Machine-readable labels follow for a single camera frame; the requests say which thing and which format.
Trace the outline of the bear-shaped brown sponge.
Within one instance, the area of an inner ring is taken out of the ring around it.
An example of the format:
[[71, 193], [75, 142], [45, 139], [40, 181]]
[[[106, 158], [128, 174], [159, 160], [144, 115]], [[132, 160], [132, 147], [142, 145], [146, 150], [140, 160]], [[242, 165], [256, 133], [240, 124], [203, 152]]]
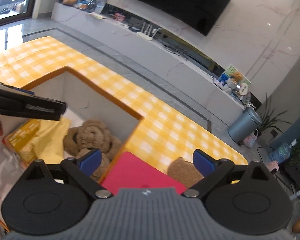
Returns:
[[167, 169], [167, 175], [182, 183], [186, 188], [192, 187], [204, 178], [193, 163], [181, 157], [171, 162]]

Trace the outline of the brown plush knot toy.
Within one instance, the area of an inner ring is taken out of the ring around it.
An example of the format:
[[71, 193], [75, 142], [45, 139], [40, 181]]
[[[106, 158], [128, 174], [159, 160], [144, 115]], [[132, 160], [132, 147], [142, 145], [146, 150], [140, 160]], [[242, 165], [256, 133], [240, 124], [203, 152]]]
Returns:
[[91, 175], [94, 181], [98, 181], [118, 153], [122, 142], [112, 135], [104, 122], [95, 119], [87, 120], [81, 126], [68, 129], [63, 139], [63, 146], [65, 152], [77, 159], [95, 148], [101, 150], [101, 165]]

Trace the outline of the yellow cleaning cloth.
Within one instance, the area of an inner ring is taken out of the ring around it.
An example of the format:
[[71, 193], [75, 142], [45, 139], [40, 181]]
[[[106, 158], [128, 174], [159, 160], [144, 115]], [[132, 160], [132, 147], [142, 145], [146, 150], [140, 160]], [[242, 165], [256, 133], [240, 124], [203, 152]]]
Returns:
[[63, 140], [71, 121], [61, 117], [59, 121], [41, 120], [39, 131], [32, 141], [32, 149], [38, 159], [46, 164], [57, 164], [64, 159]]

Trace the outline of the snack packet orange foil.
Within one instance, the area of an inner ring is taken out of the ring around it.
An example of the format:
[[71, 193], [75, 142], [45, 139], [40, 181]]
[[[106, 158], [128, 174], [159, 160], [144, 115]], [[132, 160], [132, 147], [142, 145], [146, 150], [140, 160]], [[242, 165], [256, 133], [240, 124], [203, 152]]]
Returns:
[[40, 128], [40, 120], [30, 119], [2, 139], [2, 143], [15, 153], [25, 165], [37, 158], [32, 152], [31, 141]]

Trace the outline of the red box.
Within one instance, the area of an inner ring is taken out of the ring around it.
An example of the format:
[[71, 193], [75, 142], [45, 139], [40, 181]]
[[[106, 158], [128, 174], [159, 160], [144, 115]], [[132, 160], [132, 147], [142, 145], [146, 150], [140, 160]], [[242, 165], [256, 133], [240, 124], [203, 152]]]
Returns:
[[101, 185], [116, 195], [120, 189], [172, 187], [182, 193], [186, 187], [130, 152], [123, 153], [110, 168]]

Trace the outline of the pink woven basket bag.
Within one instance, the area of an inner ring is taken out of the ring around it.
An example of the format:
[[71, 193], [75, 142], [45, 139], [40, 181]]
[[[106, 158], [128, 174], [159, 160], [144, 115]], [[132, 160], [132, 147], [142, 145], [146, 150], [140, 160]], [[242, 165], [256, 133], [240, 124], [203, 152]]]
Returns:
[[247, 148], [252, 148], [258, 138], [258, 129], [255, 129], [249, 136], [243, 140], [243, 145]]

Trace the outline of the pink space heater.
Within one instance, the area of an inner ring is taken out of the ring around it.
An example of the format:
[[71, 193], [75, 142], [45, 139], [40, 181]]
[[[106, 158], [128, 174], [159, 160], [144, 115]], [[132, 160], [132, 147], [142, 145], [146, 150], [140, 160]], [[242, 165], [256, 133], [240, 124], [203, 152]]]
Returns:
[[273, 175], [279, 171], [279, 163], [276, 160], [267, 163], [266, 167]]

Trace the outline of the blue-grey trash bin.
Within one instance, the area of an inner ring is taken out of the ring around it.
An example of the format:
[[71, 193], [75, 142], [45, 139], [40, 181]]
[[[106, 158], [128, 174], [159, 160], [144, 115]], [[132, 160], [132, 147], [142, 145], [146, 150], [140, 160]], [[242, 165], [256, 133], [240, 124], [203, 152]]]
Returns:
[[252, 107], [248, 107], [228, 128], [228, 134], [234, 142], [240, 143], [255, 129], [261, 126], [261, 124], [261, 117]]

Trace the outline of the yellow checkered tablecloth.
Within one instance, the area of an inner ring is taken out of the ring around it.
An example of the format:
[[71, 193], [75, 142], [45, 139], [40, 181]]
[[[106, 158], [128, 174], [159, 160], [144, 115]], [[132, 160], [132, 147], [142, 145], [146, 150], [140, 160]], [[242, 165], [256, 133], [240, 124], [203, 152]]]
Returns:
[[196, 149], [215, 159], [247, 164], [240, 153], [168, 104], [50, 36], [0, 53], [0, 82], [25, 87], [63, 67], [86, 77], [93, 87], [117, 99], [125, 110], [141, 116], [124, 150], [159, 171], [167, 172], [170, 163], [179, 157], [191, 161]]

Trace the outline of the water bottle with pump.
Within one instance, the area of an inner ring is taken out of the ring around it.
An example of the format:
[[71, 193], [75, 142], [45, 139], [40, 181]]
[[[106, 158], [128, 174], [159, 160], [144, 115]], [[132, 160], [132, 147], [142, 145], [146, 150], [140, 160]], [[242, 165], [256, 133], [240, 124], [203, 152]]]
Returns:
[[296, 145], [296, 143], [297, 140], [294, 139], [290, 144], [283, 143], [282, 145], [280, 145], [276, 150], [270, 153], [270, 161], [277, 161], [278, 164], [281, 164], [282, 162], [289, 159], [292, 148]]

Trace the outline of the tall snake plant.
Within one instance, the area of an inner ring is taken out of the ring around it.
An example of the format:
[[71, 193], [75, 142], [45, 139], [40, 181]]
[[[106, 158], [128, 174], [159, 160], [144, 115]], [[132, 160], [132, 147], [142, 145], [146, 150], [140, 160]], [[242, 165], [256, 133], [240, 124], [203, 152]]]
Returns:
[[283, 133], [282, 129], [278, 127], [278, 124], [289, 124], [290, 121], [282, 120], [281, 117], [286, 114], [288, 111], [282, 111], [280, 113], [275, 113], [276, 109], [271, 106], [271, 98], [266, 94], [266, 100], [262, 105], [264, 109], [258, 111], [261, 117], [261, 124], [258, 128], [258, 131], [262, 134], [268, 129], [274, 129], [277, 132]]

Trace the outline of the teddy bear on console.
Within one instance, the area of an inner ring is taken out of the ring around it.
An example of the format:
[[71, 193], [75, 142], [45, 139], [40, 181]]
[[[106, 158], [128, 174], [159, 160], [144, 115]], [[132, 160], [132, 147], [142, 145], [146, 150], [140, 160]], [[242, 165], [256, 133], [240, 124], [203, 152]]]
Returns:
[[240, 81], [243, 80], [243, 75], [239, 71], [234, 71], [230, 77], [232, 81], [236, 83], [239, 83]]

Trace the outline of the green poster card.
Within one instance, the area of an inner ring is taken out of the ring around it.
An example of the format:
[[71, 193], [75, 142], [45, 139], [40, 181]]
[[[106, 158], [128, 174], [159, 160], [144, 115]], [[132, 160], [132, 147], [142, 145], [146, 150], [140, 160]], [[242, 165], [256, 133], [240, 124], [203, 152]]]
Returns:
[[233, 65], [230, 65], [221, 74], [218, 82], [221, 84], [221, 89], [227, 94], [239, 98], [239, 100], [248, 95], [251, 86], [251, 82]]

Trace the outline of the small pink box on console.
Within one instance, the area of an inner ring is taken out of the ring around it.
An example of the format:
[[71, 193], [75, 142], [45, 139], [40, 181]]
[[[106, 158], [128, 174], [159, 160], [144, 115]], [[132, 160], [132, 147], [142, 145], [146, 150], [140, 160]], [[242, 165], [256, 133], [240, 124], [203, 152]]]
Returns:
[[123, 22], [125, 20], [125, 15], [116, 12], [113, 19], [117, 22]]

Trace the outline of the white wifi router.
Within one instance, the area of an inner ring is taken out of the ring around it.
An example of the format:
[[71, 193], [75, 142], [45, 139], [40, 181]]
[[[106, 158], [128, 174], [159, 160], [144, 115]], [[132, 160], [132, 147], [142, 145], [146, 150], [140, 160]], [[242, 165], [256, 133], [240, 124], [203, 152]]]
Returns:
[[154, 28], [153, 24], [144, 22], [141, 30], [136, 33], [139, 37], [145, 39], [146, 41], [151, 41], [153, 40], [154, 36], [157, 34], [158, 31], [160, 31], [161, 28]]

